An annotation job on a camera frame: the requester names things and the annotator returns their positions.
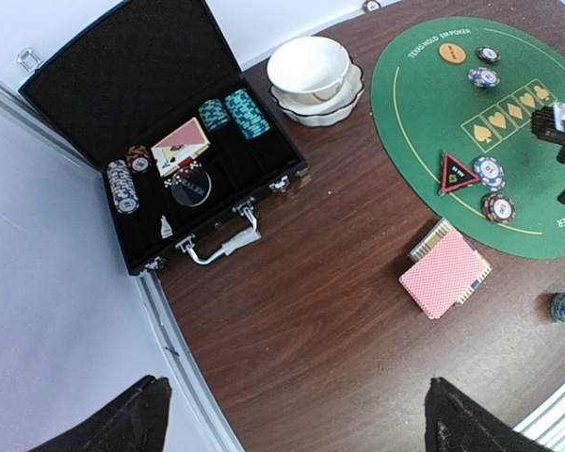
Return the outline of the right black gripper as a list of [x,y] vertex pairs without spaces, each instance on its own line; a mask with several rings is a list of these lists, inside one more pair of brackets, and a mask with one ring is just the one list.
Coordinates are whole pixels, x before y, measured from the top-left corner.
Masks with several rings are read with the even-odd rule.
[[557,161],[565,163],[565,131],[560,131],[556,128],[553,108],[544,106],[532,113],[531,131],[537,139],[560,145],[561,148],[557,154]]

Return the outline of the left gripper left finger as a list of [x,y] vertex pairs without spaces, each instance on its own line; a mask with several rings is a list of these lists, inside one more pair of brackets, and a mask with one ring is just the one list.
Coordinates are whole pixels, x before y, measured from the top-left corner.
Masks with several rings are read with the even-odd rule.
[[172,389],[167,378],[147,375],[77,426],[36,446],[36,451],[162,451]]

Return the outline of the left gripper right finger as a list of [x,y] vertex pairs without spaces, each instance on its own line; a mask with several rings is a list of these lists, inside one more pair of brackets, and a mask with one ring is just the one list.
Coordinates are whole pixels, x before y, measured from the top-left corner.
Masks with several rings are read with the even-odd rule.
[[433,378],[425,398],[427,451],[545,451],[514,431],[444,378]]

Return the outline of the blue white chip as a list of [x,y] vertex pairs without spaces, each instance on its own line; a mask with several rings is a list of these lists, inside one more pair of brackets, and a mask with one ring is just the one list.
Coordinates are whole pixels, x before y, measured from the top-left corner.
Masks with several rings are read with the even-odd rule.
[[503,167],[494,157],[479,157],[474,164],[474,172],[481,184],[489,191],[500,191],[506,186]]
[[493,89],[501,83],[497,72],[485,67],[471,69],[468,72],[468,79],[472,85],[481,89]]

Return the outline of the red triangular all-in button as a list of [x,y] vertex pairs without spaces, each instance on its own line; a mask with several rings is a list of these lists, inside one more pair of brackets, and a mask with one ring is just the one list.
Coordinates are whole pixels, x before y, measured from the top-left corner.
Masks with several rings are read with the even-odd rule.
[[443,196],[459,189],[473,186],[480,177],[450,153],[444,153],[440,194]]

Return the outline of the orange round blind button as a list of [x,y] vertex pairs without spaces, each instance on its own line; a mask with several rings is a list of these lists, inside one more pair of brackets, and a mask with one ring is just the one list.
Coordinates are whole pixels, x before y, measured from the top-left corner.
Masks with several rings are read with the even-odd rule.
[[439,55],[444,61],[456,65],[462,64],[467,59],[466,52],[455,43],[443,43],[439,47]]

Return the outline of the red playing card deck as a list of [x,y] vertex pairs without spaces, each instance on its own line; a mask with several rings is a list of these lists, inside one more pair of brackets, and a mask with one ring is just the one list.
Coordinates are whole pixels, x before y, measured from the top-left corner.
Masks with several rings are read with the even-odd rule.
[[457,231],[448,233],[399,278],[429,319],[439,319],[489,269]]

